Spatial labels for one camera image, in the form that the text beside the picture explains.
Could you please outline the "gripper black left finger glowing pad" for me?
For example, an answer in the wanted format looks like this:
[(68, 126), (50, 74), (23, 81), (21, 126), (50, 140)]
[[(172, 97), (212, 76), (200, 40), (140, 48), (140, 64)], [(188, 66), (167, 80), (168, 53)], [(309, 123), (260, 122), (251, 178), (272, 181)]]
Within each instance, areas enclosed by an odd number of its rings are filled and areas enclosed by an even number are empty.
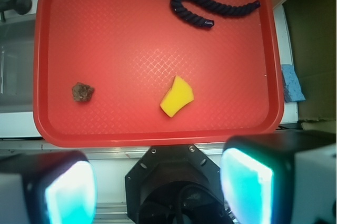
[(93, 223), (97, 182), (81, 151), (1, 158), (1, 223)]

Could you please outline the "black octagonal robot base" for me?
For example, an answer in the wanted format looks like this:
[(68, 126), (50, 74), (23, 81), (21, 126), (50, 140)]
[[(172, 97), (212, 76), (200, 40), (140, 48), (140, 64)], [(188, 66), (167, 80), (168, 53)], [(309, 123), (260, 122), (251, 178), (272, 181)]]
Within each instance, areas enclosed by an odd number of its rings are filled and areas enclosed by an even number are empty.
[(125, 176), (135, 223), (233, 223), (220, 168), (194, 145), (153, 146)]

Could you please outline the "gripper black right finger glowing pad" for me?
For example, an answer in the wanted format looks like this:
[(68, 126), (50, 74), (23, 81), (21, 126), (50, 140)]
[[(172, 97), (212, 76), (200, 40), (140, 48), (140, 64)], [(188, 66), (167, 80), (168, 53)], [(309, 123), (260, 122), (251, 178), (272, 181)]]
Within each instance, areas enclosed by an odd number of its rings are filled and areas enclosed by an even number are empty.
[(336, 223), (336, 134), (233, 136), (224, 145), (220, 181), (239, 223)]

